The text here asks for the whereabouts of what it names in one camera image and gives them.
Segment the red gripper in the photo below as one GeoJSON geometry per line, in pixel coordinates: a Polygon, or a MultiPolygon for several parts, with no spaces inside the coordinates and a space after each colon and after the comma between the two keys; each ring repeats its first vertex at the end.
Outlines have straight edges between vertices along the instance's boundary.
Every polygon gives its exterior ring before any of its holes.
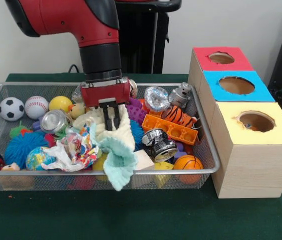
{"type": "MultiPolygon", "coordinates": [[[[114,109],[114,126],[116,129],[120,125],[120,115],[118,104],[128,102],[130,97],[130,81],[128,77],[120,79],[82,82],[80,85],[81,96],[86,107],[99,107],[100,104],[115,102],[114,109]]],[[[112,122],[108,115],[108,106],[102,106],[105,129],[112,130],[112,122]]]]}

